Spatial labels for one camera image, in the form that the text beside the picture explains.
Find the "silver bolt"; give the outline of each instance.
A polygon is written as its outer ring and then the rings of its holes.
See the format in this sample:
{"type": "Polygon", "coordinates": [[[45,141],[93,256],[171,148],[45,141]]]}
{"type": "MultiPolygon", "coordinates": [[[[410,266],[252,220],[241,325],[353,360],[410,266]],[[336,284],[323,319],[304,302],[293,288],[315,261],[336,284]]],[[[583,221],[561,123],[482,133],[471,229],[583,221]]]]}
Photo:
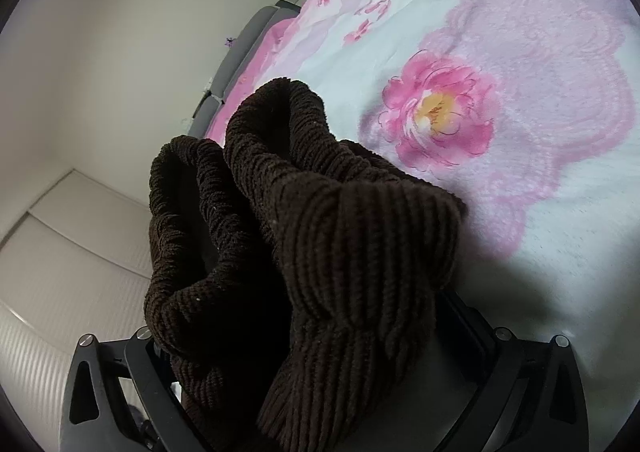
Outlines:
{"type": "Polygon", "coordinates": [[[569,347],[569,339],[564,335],[558,335],[556,337],[556,344],[560,347],[569,347]]]}
{"type": "Polygon", "coordinates": [[[142,326],[136,331],[136,336],[138,340],[148,340],[151,338],[151,330],[146,326],[142,326]]]}
{"type": "Polygon", "coordinates": [[[506,327],[498,327],[495,330],[495,335],[498,337],[498,340],[502,340],[503,342],[507,342],[513,338],[513,333],[506,327]]]}
{"type": "Polygon", "coordinates": [[[78,340],[78,345],[80,347],[86,347],[86,346],[90,346],[91,342],[94,341],[94,336],[90,335],[89,333],[82,335],[80,337],[80,339],[78,340]]]}

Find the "brown garment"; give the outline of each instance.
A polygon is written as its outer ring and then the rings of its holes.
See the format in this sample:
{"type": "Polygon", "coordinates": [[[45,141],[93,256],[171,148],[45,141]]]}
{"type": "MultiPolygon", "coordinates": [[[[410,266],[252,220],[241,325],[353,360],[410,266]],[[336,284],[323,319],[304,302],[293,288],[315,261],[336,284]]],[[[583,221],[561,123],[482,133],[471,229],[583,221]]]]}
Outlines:
{"type": "Polygon", "coordinates": [[[330,450],[431,335],[433,291],[451,275],[464,206],[336,142],[301,82],[274,80],[245,100],[224,155],[228,169],[215,143],[181,137],[154,162],[147,323],[216,450],[330,450]],[[194,177],[198,195],[180,205],[188,187],[177,183],[194,177]],[[198,200],[220,251],[207,278],[207,241],[189,206],[198,200]]]}

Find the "yellow flower center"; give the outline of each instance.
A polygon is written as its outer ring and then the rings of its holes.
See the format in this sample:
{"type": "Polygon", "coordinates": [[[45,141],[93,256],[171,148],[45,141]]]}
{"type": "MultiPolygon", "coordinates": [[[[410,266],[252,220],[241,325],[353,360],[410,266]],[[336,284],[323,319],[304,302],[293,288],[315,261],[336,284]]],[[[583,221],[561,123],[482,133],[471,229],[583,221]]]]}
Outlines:
{"type": "Polygon", "coordinates": [[[454,98],[450,94],[436,92],[425,96],[414,113],[416,125],[441,132],[449,124],[449,114],[453,111],[453,105],[454,98]]]}

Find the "white wall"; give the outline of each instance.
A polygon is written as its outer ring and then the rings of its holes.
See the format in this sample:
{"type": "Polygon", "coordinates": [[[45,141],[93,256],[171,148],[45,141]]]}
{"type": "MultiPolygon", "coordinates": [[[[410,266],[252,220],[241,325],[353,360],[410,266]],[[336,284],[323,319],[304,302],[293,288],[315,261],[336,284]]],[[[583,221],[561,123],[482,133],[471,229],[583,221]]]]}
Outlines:
{"type": "Polygon", "coordinates": [[[225,37],[277,0],[63,1],[84,9],[55,98],[55,150],[146,202],[151,161],[183,132],[226,54],[225,37]]]}

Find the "floral blanket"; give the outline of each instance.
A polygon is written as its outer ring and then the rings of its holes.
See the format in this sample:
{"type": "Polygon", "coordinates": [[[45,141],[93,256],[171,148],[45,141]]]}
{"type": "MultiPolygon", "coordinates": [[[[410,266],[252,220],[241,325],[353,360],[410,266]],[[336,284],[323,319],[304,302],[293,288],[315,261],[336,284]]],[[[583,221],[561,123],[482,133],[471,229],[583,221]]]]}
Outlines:
{"type": "Polygon", "coordinates": [[[572,341],[603,450],[640,397],[630,2],[308,0],[267,36],[208,137],[222,143],[238,104],[278,76],[324,99],[338,139],[465,200],[461,295],[518,336],[572,341]]]}

